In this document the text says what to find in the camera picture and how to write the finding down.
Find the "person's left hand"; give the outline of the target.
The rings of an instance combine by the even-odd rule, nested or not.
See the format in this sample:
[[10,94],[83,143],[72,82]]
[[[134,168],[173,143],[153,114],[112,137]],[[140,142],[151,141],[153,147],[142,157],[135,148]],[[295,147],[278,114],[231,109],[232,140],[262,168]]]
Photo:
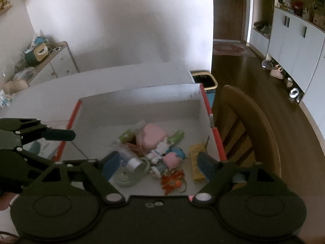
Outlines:
[[5,193],[0,196],[0,211],[8,209],[18,196],[16,193]]

